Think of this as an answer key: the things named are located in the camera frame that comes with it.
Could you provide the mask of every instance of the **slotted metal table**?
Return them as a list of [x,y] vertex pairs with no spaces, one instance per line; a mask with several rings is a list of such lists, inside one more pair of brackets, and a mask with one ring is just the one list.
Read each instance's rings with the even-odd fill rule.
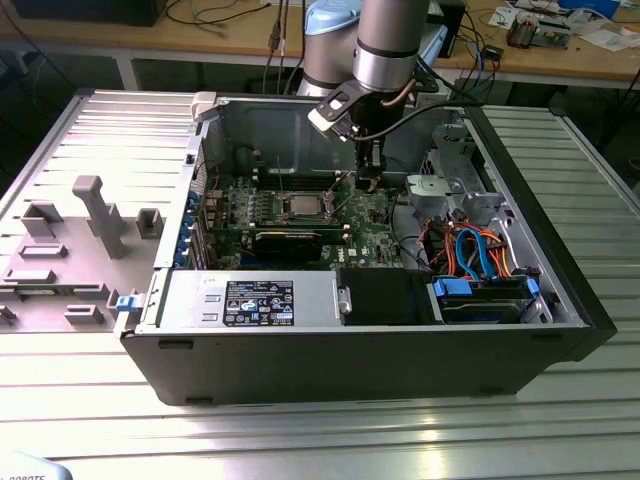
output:
[[[79,173],[104,170],[105,199],[124,210],[162,210],[191,98],[74,98],[0,203],[0,261],[24,234],[16,217],[28,200],[66,205]],[[555,365],[514,397],[187,408],[158,401],[111,333],[5,334],[3,446],[78,480],[640,477],[638,200],[566,118],[485,111],[620,330],[586,360]]]

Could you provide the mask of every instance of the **power supply label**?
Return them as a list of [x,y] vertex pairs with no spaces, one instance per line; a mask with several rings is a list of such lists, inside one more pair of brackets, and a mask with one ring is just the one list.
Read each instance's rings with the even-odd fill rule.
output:
[[228,327],[293,325],[293,282],[227,282],[224,324]]

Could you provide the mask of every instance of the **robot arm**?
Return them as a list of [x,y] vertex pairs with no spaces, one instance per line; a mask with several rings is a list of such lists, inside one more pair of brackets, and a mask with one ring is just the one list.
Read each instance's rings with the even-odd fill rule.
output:
[[[299,93],[324,96],[309,114],[316,129],[346,141],[381,132],[402,117],[428,7],[425,0],[320,0],[312,5],[307,25],[323,35],[307,31],[305,81]],[[333,29],[326,23],[330,17],[337,19]],[[422,56],[434,59],[430,53],[440,46],[441,41],[432,41]],[[349,60],[351,72],[345,67]],[[386,169],[384,137],[356,142],[355,147],[357,178],[374,180]]]

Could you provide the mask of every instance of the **blue cable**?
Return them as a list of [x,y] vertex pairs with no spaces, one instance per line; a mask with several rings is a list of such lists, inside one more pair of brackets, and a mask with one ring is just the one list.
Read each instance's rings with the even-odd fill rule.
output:
[[480,47],[478,47],[478,44],[476,42],[474,42],[473,40],[471,40],[470,38],[467,37],[461,37],[464,38],[464,40],[473,47],[473,49],[476,51],[476,59],[478,60],[478,76],[476,77],[476,81],[473,85],[473,89],[477,88],[479,83],[480,83],[480,78],[482,77],[482,72],[484,72],[484,58],[482,58],[482,54],[480,53]]
[[471,278],[473,278],[474,280],[480,280],[478,274],[471,268],[469,268],[462,255],[462,240],[467,233],[470,233],[474,237],[476,237],[476,241],[478,243],[478,256],[480,257],[480,265],[482,265],[482,271],[487,277],[495,277],[496,272],[493,269],[489,258],[487,257],[487,246],[484,243],[482,235],[480,235],[480,233],[476,232],[475,230],[471,230],[470,228],[460,230],[460,233],[458,233],[458,238],[456,238],[456,259],[458,260],[458,263],[465,272],[471,275]]

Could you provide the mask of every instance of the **wooden workbench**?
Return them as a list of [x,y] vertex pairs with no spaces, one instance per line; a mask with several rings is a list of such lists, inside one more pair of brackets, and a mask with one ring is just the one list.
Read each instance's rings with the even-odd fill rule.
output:
[[[215,6],[220,0],[194,0],[197,8]],[[508,47],[506,30],[488,26],[491,11],[499,0],[470,0],[470,12],[485,41],[504,49],[497,78],[533,83],[559,83],[623,87],[632,80],[640,66],[640,49],[625,49],[612,53],[580,38],[573,38],[567,49],[535,47],[521,50]],[[259,0],[242,0],[234,7],[212,13],[207,18],[230,16],[260,6]],[[301,52],[301,9],[290,7],[287,40],[287,61],[293,65]],[[130,27],[114,24],[62,22],[53,20],[23,20],[20,28],[46,51],[110,56],[116,59],[125,88],[137,89],[137,79],[131,64],[134,58],[201,61],[211,63],[264,64],[267,39],[277,7],[248,14],[225,23],[220,33],[203,31],[192,25],[173,22],[166,16],[154,27]],[[184,0],[172,10],[174,16],[191,20],[189,2]],[[616,21],[640,21],[640,14],[621,10]],[[0,15],[0,49],[19,51],[27,45]],[[449,59],[439,59],[435,65],[449,72],[450,77],[473,68],[473,59],[465,45],[458,41]]]

